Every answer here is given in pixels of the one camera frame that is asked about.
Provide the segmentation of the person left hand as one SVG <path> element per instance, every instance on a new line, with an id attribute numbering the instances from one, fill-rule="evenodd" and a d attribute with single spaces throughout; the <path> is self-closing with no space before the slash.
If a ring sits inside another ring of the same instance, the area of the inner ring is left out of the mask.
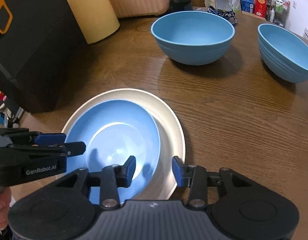
<path id="1" fill-rule="evenodd" d="M 8 211 L 12 199 L 12 192 L 9 187 L 0 194 L 0 229 L 6 228 L 8 225 Z"/>

